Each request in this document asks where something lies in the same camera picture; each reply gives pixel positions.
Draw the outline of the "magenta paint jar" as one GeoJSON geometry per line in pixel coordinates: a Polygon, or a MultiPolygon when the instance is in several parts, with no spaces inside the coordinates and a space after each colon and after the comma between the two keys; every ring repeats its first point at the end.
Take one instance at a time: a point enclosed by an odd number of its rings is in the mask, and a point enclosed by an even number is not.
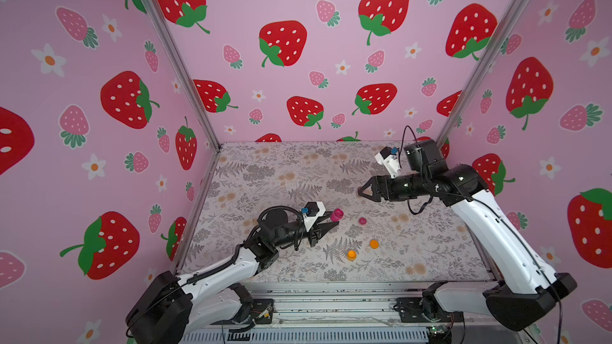
{"type": "Polygon", "coordinates": [[[335,209],[330,216],[331,221],[341,221],[344,217],[344,212],[341,209],[335,209]]]}

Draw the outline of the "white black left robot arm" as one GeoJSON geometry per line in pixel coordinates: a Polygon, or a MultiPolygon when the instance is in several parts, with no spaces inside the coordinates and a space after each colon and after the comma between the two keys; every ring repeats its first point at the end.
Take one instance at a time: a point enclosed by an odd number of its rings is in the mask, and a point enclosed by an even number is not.
{"type": "Polygon", "coordinates": [[[132,343],[179,343],[212,323],[252,323],[254,301],[243,281],[271,267],[282,250],[298,250],[303,240],[315,247],[343,216],[322,202],[300,210],[285,205],[263,210],[228,258],[180,276],[158,275],[127,315],[127,337],[132,343]]]}

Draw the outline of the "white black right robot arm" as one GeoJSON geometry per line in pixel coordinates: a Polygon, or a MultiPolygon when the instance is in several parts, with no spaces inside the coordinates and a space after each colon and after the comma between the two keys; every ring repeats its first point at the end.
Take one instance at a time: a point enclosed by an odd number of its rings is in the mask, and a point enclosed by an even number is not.
{"type": "Polygon", "coordinates": [[[478,172],[465,164],[449,168],[435,141],[416,141],[402,149],[385,147],[375,159],[387,174],[371,177],[359,196],[373,202],[439,199],[465,222],[502,276],[489,283],[435,283],[422,293],[419,310],[424,318],[436,321],[467,312],[522,331],[577,288],[570,274],[556,272],[532,249],[478,172]]]}

